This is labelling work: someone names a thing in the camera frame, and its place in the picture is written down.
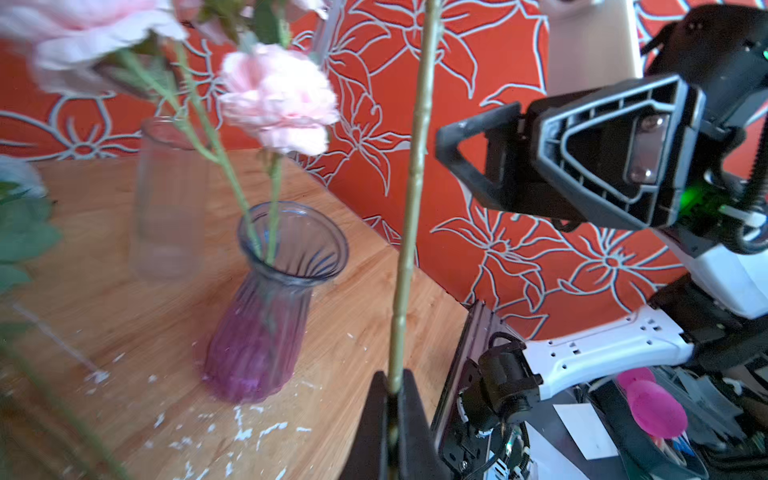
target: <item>pink carnation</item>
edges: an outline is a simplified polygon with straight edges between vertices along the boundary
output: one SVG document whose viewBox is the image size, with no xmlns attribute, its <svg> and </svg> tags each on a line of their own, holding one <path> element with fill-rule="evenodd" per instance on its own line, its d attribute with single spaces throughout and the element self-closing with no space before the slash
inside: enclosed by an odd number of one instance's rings
<svg viewBox="0 0 768 480">
<path fill-rule="evenodd" d="M 154 31 L 183 40 L 170 0 L 3 0 L 0 37 L 28 56 L 48 92 L 100 94 L 112 89 L 91 67 L 105 55 L 141 43 Z"/>
<path fill-rule="evenodd" d="M 281 153 L 319 155 L 328 148 L 326 125 L 339 120 L 336 94 L 309 57 L 278 45 L 228 54 L 220 97 L 229 124 Z"/>
</svg>

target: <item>pink object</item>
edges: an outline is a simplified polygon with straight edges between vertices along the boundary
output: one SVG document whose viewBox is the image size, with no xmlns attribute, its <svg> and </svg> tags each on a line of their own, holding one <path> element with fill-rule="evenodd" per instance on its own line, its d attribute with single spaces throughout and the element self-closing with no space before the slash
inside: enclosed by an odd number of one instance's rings
<svg viewBox="0 0 768 480">
<path fill-rule="evenodd" d="M 51 93 L 102 94 L 114 89 L 93 70 L 110 53 L 154 33 L 184 40 L 170 0 L 0 2 L 0 38 L 27 56 L 32 77 Z"/>
<path fill-rule="evenodd" d="M 224 57 L 221 77 L 229 91 L 219 97 L 227 123 L 282 154 L 327 150 L 326 125 L 339 120 L 336 94 L 309 57 L 258 44 Z"/>
<path fill-rule="evenodd" d="M 619 373 L 616 380 L 618 380 L 619 385 L 624 390 L 637 380 L 647 380 L 648 382 L 656 383 L 654 373 L 648 368 L 627 370 L 626 372 Z"/>
<path fill-rule="evenodd" d="M 627 401 L 634 421 L 649 435 L 673 439 L 682 435 L 688 427 L 688 416 L 683 406 L 654 382 L 632 382 L 627 388 Z"/>
</svg>

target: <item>green flower stem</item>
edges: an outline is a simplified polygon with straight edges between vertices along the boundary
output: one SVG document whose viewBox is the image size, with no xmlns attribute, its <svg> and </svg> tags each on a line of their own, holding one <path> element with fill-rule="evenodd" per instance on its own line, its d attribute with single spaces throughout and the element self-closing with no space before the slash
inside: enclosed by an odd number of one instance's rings
<svg viewBox="0 0 768 480">
<path fill-rule="evenodd" d="M 283 177 L 283 155 L 278 152 L 271 152 L 272 158 L 270 158 L 270 180 L 272 180 L 272 198 L 270 199 L 270 239 L 266 247 L 266 264 L 272 266 L 275 262 L 275 252 L 277 251 L 277 228 L 280 223 L 280 215 L 278 213 L 279 204 L 277 201 L 280 199 L 280 181 Z"/>
<path fill-rule="evenodd" d="M 126 66 L 126 68 L 136 74 L 136 76 L 139 77 L 149 88 L 155 90 L 157 94 L 163 97 L 175 112 L 178 113 L 181 110 L 181 104 L 179 103 L 176 95 L 172 92 L 172 90 L 164 87 L 159 81 L 157 81 L 156 78 L 152 77 L 152 75 L 150 75 L 149 72 L 147 72 L 147 70 L 141 64 L 135 53 L 130 50 L 123 49 L 118 51 L 118 57 L 123 62 L 123 65 Z M 212 154 L 207 148 L 205 148 L 205 146 L 203 146 L 203 144 L 200 142 L 200 139 L 197 138 L 197 135 L 194 133 L 194 129 L 192 128 L 188 118 L 182 117 L 174 120 L 179 129 L 185 135 L 187 135 L 187 138 L 189 138 L 189 141 L 192 143 L 192 146 L 195 148 L 195 150 L 199 151 L 201 155 L 214 162 L 215 164 L 219 163 L 218 157 L 216 157 L 216 155 Z"/>
<path fill-rule="evenodd" d="M 243 192 L 243 188 L 240 186 L 240 182 L 237 180 L 237 174 L 235 173 L 234 168 L 232 168 L 230 159 L 227 156 L 227 150 L 221 143 L 219 132 L 211 124 L 210 119 L 208 118 L 208 113 L 206 112 L 205 108 L 203 108 L 203 102 L 200 100 L 200 94 L 195 88 L 194 79 L 192 78 L 192 73 L 189 68 L 187 51 L 184 49 L 184 45 L 182 45 L 179 41 L 174 42 L 174 47 L 176 49 L 176 57 L 179 62 L 179 66 L 181 67 L 181 74 L 184 76 L 184 82 L 187 84 L 187 89 L 189 90 L 188 95 L 192 101 L 192 106 L 197 112 L 197 116 L 200 118 L 200 123 L 203 125 L 203 129 L 205 130 L 206 135 L 208 138 L 210 138 L 210 142 L 214 146 L 214 152 L 216 152 L 218 159 L 217 163 L 221 165 L 221 168 L 224 170 L 224 174 L 227 176 L 227 179 L 232 186 L 232 190 L 235 193 L 237 204 L 243 211 L 243 221 L 245 223 L 246 233 L 250 239 L 251 244 L 253 245 L 253 250 L 256 252 L 257 257 L 262 258 L 261 242 L 259 241 L 259 237 L 256 235 L 256 229 L 253 227 L 253 222 L 250 221 L 250 204 L 245 198 L 245 193 Z"/>
<path fill-rule="evenodd" d="M 64 450 L 67 458 L 74 463 L 75 468 L 85 473 L 86 478 L 98 478 L 96 471 L 92 469 L 85 460 L 80 458 L 74 449 L 70 448 L 68 442 L 63 437 L 50 430 L 40 420 L 37 420 L 31 412 L 17 402 L 12 396 L 7 396 L 5 401 L 8 402 L 13 409 L 20 412 L 27 419 L 27 422 L 32 424 L 35 430 L 46 434 L 46 436 L 50 437 L 60 449 Z"/>
<path fill-rule="evenodd" d="M 402 365 L 406 344 L 406 314 L 408 297 L 413 275 L 413 258 L 416 249 L 416 234 L 419 229 L 419 208 L 424 186 L 424 154 L 426 152 L 429 119 L 432 115 L 432 90 L 435 83 L 435 56 L 440 38 L 440 0 L 427 0 L 424 32 L 422 33 L 422 54 L 419 60 L 419 76 L 416 83 L 416 103 L 413 111 L 411 152 L 409 161 L 408 190 L 406 192 L 405 226 L 400 240 L 400 254 L 397 262 L 395 299 L 392 305 L 392 326 L 389 336 L 388 390 L 395 398 L 402 388 Z M 397 418 L 389 420 L 388 447 L 396 452 L 399 432 Z M 397 478 L 394 468 L 390 475 Z"/>
<path fill-rule="evenodd" d="M 0 341 L 0 355 L 8 357 L 33 385 L 43 394 L 49 404 L 74 427 L 75 431 L 85 440 L 85 442 L 94 449 L 107 464 L 110 472 L 120 480 L 130 480 L 131 477 L 123 468 L 123 465 L 114 459 L 112 452 L 101 443 L 101 440 L 83 423 L 65 404 L 53 393 L 53 389 L 35 372 L 32 366 L 16 352 L 11 345 L 5 341 Z"/>
</svg>

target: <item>screw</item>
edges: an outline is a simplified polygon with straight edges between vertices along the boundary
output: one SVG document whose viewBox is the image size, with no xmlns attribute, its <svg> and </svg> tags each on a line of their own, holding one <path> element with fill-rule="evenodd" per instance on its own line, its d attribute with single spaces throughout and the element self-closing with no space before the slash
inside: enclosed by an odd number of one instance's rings
<svg viewBox="0 0 768 480">
<path fill-rule="evenodd" d="M 664 124 L 664 117 L 660 115 L 649 115 L 640 120 L 640 129 L 642 131 L 654 131 Z"/>
</svg>

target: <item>white card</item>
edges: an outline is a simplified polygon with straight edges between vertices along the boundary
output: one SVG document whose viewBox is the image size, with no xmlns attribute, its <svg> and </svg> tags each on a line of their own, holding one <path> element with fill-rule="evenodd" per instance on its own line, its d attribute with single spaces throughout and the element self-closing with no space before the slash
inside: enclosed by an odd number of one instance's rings
<svg viewBox="0 0 768 480">
<path fill-rule="evenodd" d="M 528 441 L 531 443 L 531 460 L 538 469 L 538 480 L 589 480 L 576 465 L 565 458 L 547 439 L 526 422 Z"/>
<path fill-rule="evenodd" d="M 592 404 L 554 405 L 554 410 L 585 459 L 594 460 L 619 455 L 614 441 L 605 430 Z"/>
</svg>

